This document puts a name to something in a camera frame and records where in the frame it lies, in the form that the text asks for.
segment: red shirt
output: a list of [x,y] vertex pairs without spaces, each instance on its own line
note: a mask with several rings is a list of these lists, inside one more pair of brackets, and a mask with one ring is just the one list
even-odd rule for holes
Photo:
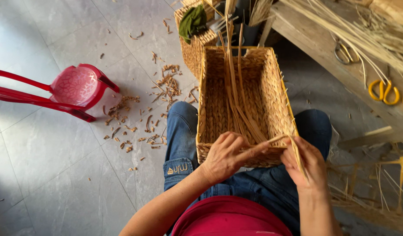
[[190,207],[172,236],[291,236],[284,223],[260,204],[237,196],[213,196]]

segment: person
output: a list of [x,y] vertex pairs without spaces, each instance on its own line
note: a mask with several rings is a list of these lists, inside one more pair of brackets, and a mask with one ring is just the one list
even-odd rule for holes
[[164,192],[138,210],[120,236],[342,235],[327,186],[331,124],[324,112],[305,110],[295,116],[300,137],[294,141],[308,182],[296,164],[290,139],[285,140],[288,148],[280,157],[282,165],[236,173],[269,144],[240,152],[249,145],[247,139],[226,132],[199,165],[197,120],[192,105],[172,106],[167,118]]

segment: yellow scissors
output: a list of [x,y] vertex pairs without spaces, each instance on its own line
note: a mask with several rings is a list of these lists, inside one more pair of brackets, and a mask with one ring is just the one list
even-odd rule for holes
[[[337,59],[337,61],[339,61],[345,65],[350,65],[350,64],[357,63],[360,61],[360,58],[357,55],[357,53],[352,50],[354,52],[354,54],[356,55],[355,59],[353,59],[353,57],[351,56],[350,51],[349,51],[349,49],[351,49],[349,46],[345,46],[338,38],[333,38],[333,39],[336,42],[335,48],[334,48],[334,55],[335,55],[335,58]],[[338,53],[340,53],[343,56],[343,59],[341,59],[338,56]]]
[[[379,83],[379,97],[377,97],[374,93],[373,93],[373,86],[375,84]],[[393,91],[395,93],[395,100],[393,102],[389,102],[386,97],[388,96],[388,93],[391,91],[392,88],[392,82],[391,80],[387,81],[387,88],[385,91],[383,91],[383,81],[380,79],[377,79],[375,81],[373,81],[370,85],[369,85],[369,95],[372,97],[373,100],[375,101],[383,101],[385,104],[387,105],[394,105],[399,101],[399,91],[396,87],[393,87]]]

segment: hand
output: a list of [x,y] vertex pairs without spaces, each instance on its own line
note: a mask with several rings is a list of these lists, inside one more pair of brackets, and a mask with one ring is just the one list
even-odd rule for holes
[[206,160],[199,167],[209,183],[215,185],[229,178],[244,165],[246,160],[256,157],[270,146],[266,141],[245,152],[240,152],[241,148],[249,147],[249,145],[248,140],[241,134],[230,131],[221,134],[210,148]]
[[309,183],[299,171],[290,139],[285,140],[288,149],[280,155],[280,159],[285,165],[293,182],[298,187],[298,192],[303,190],[327,191],[327,172],[321,152],[301,137],[294,137],[294,141],[298,146],[303,165],[309,178]]

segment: red plastic chair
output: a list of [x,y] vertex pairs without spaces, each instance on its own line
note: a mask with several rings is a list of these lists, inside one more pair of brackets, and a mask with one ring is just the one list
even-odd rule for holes
[[0,76],[28,83],[52,94],[50,98],[43,98],[0,87],[1,101],[30,103],[51,108],[67,112],[87,122],[95,121],[95,117],[85,113],[85,111],[98,103],[106,88],[110,88],[116,93],[120,92],[119,87],[111,82],[103,72],[89,64],[79,64],[78,67],[66,68],[50,85],[1,70]]

